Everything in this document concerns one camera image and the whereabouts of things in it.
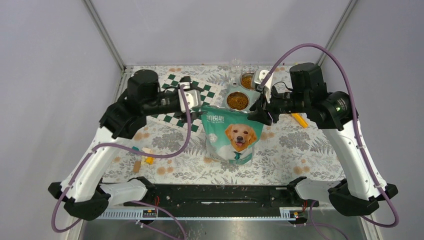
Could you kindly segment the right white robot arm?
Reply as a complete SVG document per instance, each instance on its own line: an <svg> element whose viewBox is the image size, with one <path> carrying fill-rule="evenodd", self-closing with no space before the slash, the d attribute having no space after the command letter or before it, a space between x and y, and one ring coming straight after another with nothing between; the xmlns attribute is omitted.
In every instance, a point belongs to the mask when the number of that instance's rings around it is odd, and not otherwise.
<svg viewBox="0 0 424 240"><path fill-rule="evenodd" d="M295 65L289 74L292 86L281 93L270 71L257 70L253 74L251 86L259 97L250 107L248 119L270 126L282 114L306 114L330 142L345 178L322 181L299 177L287 185L287 201L293 206L305 200L329 203L347 217L372 214L380 201L393 198L399 191L381 177L369 156L349 95L329 92L321 68L314 63Z"/></svg>

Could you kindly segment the green pet food bag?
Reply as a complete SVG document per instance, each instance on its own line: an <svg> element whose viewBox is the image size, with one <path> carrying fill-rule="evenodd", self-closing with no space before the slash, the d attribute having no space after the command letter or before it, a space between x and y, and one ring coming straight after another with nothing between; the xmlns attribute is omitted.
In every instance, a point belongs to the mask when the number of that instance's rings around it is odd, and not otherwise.
<svg viewBox="0 0 424 240"><path fill-rule="evenodd" d="M206 156L231 165L250 165L264 125L248 113L207 105L200 109Z"/></svg>

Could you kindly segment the orange plastic scoop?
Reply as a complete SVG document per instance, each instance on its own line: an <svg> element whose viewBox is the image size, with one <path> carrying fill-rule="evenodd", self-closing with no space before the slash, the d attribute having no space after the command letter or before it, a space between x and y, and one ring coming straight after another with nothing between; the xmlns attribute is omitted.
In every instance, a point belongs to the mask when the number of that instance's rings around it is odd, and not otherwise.
<svg viewBox="0 0 424 240"><path fill-rule="evenodd" d="M304 120L304 118L299 113L292 113L291 116L296 120L296 122L302 127L307 128L309 124Z"/></svg>

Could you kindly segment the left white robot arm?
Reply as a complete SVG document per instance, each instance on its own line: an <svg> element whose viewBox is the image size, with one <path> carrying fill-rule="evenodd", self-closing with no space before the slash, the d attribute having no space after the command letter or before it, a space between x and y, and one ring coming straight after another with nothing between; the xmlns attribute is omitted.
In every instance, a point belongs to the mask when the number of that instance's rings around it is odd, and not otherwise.
<svg viewBox="0 0 424 240"><path fill-rule="evenodd" d="M154 185L144 177L127 182L102 183L102 176L120 150L142 129L149 116L175 114L190 126L201 115L202 89L189 76L176 79L175 85L162 88L158 74L138 70L127 87L101 117L94 139L78 166L61 182L53 182L49 193L66 212L78 219L92 221L108 207L131 201L148 206L155 200Z"/></svg>

